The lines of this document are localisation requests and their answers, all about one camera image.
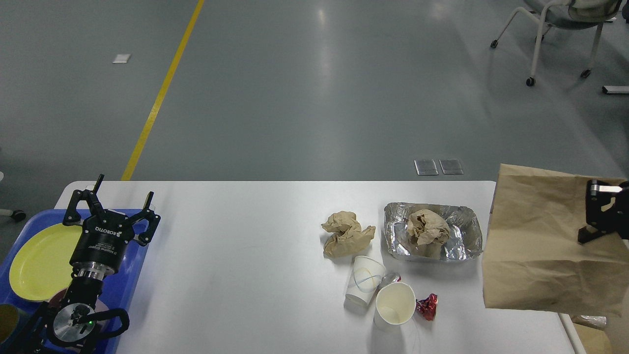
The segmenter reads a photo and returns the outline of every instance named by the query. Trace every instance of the crumpled paper ball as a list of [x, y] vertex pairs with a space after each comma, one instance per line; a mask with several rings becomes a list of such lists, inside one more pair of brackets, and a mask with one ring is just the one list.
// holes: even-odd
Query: crumpled paper ball
[[369, 226], [361, 231], [360, 223], [356, 221], [356, 214], [353, 212], [334, 213], [330, 215], [328, 221], [321, 224], [321, 227], [327, 232], [334, 232], [323, 246], [323, 253], [331, 258], [362, 251], [376, 234], [375, 226]]
[[437, 213], [422, 209], [412, 213], [406, 224], [409, 242], [425, 256], [439, 259], [441, 248], [450, 239], [450, 226]]

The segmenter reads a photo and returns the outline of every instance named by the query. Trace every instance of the chair caster wheel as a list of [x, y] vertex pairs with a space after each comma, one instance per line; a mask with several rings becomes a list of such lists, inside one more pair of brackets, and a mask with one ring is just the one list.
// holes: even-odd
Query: chair caster wheel
[[20, 222], [26, 218], [26, 213], [22, 210], [14, 210], [13, 214], [11, 214], [11, 218], [15, 220], [15, 222]]

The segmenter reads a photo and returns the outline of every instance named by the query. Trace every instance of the blue tray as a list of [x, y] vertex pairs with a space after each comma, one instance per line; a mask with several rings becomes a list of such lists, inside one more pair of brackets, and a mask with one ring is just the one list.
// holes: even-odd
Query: blue tray
[[[116, 211], [123, 212], [126, 215], [133, 215], [139, 212], [140, 209], [116, 209]], [[78, 212], [82, 219], [90, 216], [89, 210], [78, 210]], [[26, 223], [17, 240], [15, 240], [13, 247], [11, 247], [9, 254], [4, 259], [2, 266], [0, 266], [0, 304], [12, 304], [29, 314], [33, 314], [35, 310], [37, 310], [37, 307], [40, 305], [39, 302], [24, 300], [13, 292], [11, 284], [9, 283], [9, 270], [11, 269], [13, 258], [15, 258], [15, 255], [18, 253], [19, 249], [22, 248], [24, 243], [45, 228], [55, 224], [60, 224], [63, 221], [64, 215], [65, 209], [44, 210], [43, 212], [33, 216]], [[143, 220], [142, 222], [135, 224], [133, 229], [136, 234], [139, 234], [146, 231], [147, 225], [148, 223]], [[148, 246], [140, 247], [140, 245], [135, 242], [129, 243], [119, 272], [105, 278], [103, 294], [99, 299], [110, 309], [120, 307], [128, 311], [129, 305], [131, 304], [131, 298], [133, 297], [133, 292], [135, 291], [135, 285], [138, 283], [138, 278], [140, 277], [140, 270], [142, 270], [144, 257], [147, 254], [147, 248]], [[133, 325], [133, 319], [131, 318], [130, 320], [131, 325]], [[115, 319], [114, 321], [109, 322], [105, 330], [111, 331], [118, 327], [120, 327], [120, 320]], [[100, 341], [96, 346], [95, 353], [113, 354], [118, 346], [118, 340], [120, 340], [120, 337]], [[47, 343], [46, 347], [68, 354], [75, 354], [74, 351], [59, 348], [50, 343]]]

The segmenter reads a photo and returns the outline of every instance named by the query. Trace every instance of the yellow floor line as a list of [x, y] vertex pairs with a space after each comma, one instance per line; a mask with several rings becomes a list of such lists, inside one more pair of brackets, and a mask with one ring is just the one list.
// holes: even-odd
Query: yellow floor line
[[199, 13], [201, 12], [201, 8], [203, 7], [203, 2], [204, 0], [199, 0], [197, 2], [196, 8], [194, 8], [194, 12], [192, 13], [190, 22], [188, 22], [188, 27], [186, 27], [186, 32], [184, 33], [183, 38], [181, 38], [179, 48], [177, 48], [175, 57], [170, 63], [168, 73], [166, 74], [164, 82], [162, 83], [162, 88], [160, 88], [159, 93], [157, 94], [155, 103], [153, 104], [153, 108], [151, 108], [151, 113], [148, 114], [147, 122], [144, 124], [142, 133], [140, 133], [140, 138], [135, 144], [135, 148], [131, 153], [131, 158], [129, 158], [129, 162], [126, 164], [125, 172], [120, 179], [121, 181], [130, 181], [131, 177], [133, 176], [135, 166], [138, 164], [140, 155], [142, 155], [142, 150], [144, 150], [144, 145], [147, 143], [148, 135], [151, 133], [151, 129], [153, 129], [155, 117], [157, 117], [157, 113], [159, 113], [159, 109], [162, 107], [162, 102], [164, 101], [166, 92], [168, 92], [168, 87], [170, 86], [172, 77], [175, 76], [175, 71], [177, 71], [177, 66], [179, 65], [179, 61], [181, 60], [181, 55], [183, 55], [184, 50], [186, 49], [188, 39], [190, 39], [190, 34], [192, 33], [192, 29], [194, 28], [194, 24], [196, 23], [197, 17], [199, 17]]

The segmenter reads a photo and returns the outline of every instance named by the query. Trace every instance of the red candy wrapper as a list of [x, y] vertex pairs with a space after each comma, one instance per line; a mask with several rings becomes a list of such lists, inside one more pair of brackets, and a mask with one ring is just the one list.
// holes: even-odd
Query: red candy wrapper
[[434, 320], [437, 314], [437, 295], [430, 294], [424, 300], [417, 300], [415, 309], [424, 316], [427, 321]]

